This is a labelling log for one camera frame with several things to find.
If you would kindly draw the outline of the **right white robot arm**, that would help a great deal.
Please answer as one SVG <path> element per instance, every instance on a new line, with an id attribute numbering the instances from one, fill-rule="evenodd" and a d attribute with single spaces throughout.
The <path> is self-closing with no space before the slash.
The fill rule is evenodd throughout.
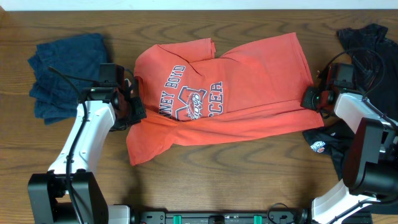
<path id="1" fill-rule="evenodd" d="M 354 132 L 342 179 L 312 201 L 311 223 L 342 223 L 369 205 L 397 205 L 397 122 L 356 91 L 320 91 L 310 86 L 301 105 L 331 109 Z"/>

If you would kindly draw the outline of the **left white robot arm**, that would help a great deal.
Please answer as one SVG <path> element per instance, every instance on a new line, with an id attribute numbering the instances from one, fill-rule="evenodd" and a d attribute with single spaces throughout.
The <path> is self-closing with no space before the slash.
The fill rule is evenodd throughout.
<path id="1" fill-rule="evenodd" d="M 107 135 L 139 123 L 146 114 L 136 83 L 105 81 L 84 89 L 67 141 L 45 173 L 28 183 L 35 223 L 134 223 L 128 205 L 107 204 L 95 173 Z"/>

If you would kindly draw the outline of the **red printed t-shirt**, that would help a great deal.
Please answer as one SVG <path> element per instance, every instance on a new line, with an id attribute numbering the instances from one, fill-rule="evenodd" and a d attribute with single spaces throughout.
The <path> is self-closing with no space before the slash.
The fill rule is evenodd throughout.
<path id="1" fill-rule="evenodd" d="M 301 105 L 313 80 L 295 33 L 215 53 L 206 38 L 156 44 L 138 56 L 134 76 L 147 116 L 127 135 L 131 165 L 174 144 L 249 141 L 323 126 L 318 113 Z"/>

